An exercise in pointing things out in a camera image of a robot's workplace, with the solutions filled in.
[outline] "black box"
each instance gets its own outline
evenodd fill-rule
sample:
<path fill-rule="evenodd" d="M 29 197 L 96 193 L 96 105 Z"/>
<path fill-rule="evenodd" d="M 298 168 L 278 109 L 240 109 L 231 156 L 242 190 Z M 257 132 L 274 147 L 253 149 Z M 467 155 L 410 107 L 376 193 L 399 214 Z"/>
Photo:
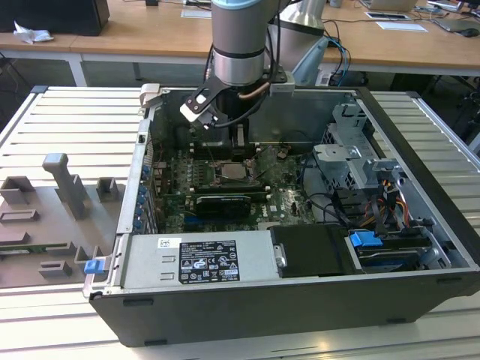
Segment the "black box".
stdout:
<path fill-rule="evenodd" d="M 0 0 L 0 31 L 12 32 L 14 21 L 32 30 L 98 36 L 110 12 L 107 0 Z"/>

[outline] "floor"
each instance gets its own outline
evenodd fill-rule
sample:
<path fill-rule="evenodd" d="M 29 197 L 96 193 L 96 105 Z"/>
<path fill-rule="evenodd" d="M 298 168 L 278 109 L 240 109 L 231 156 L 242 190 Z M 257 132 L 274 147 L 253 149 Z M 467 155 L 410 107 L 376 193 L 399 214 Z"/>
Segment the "floor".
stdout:
<path fill-rule="evenodd" d="M 22 74 L 29 85 L 74 86 L 74 78 L 68 64 L 52 60 L 14 60 L 14 67 Z M 137 81 L 134 68 L 129 63 L 86 62 L 85 74 L 91 86 L 135 87 L 143 83 L 164 85 L 192 85 L 202 81 L 203 66 L 179 64 L 140 64 L 143 80 Z M 367 87 L 370 90 L 389 90 L 393 75 L 389 73 L 369 73 Z M 343 81 L 345 86 L 360 86 L 361 73 L 350 73 Z M 455 130 L 464 133 L 464 126 L 473 114 L 468 106 L 460 107 L 461 99 L 469 89 L 449 76 L 444 76 L 432 88 L 422 94 L 424 100 Z M 10 120 L 18 106 L 29 93 L 29 87 L 6 64 L 0 73 L 0 128 Z M 473 136 L 473 129 L 468 130 Z"/>

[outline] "blue cable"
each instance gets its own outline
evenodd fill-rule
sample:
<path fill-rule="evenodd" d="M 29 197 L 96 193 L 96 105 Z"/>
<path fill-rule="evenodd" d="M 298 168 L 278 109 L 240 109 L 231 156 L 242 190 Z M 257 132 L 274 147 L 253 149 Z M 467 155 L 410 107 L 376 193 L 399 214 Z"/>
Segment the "blue cable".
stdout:
<path fill-rule="evenodd" d="M 348 56 L 347 56 L 347 53 L 344 49 L 343 46 L 341 46 L 336 40 L 334 40 L 332 37 L 327 37 L 342 53 L 343 55 L 343 59 L 344 59 L 344 63 L 343 63 L 343 72 L 342 72 L 342 77 L 340 78 L 340 81 L 338 82 L 338 85 L 337 86 L 340 86 L 342 81 L 344 81 L 345 79 L 345 76 L 347 75 L 347 68 L 348 68 Z"/>

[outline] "motherboard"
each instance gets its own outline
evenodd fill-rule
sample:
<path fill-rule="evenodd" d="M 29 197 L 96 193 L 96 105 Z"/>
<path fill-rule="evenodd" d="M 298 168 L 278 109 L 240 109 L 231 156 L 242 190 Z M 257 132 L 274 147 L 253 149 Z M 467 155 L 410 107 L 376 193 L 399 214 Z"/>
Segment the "motherboard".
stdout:
<path fill-rule="evenodd" d="M 161 233 L 267 230 L 314 224 L 300 187 L 301 154 L 264 145 L 243 161 L 197 160 L 177 151 L 154 164 L 157 227 Z"/>

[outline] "white label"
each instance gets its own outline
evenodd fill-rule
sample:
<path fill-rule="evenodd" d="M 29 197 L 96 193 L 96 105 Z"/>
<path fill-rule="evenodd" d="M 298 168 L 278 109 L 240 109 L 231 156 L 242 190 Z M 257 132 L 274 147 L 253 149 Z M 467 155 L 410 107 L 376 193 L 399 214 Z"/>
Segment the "white label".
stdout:
<path fill-rule="evenodd" d="M 158 238 L 158 248 L 180 248 L 182 238 Z"/>
<path fill-rule="evenodd" d="M 239 273 L 238 270 L 225 270 L 225 275 L 237 275 Z"/>

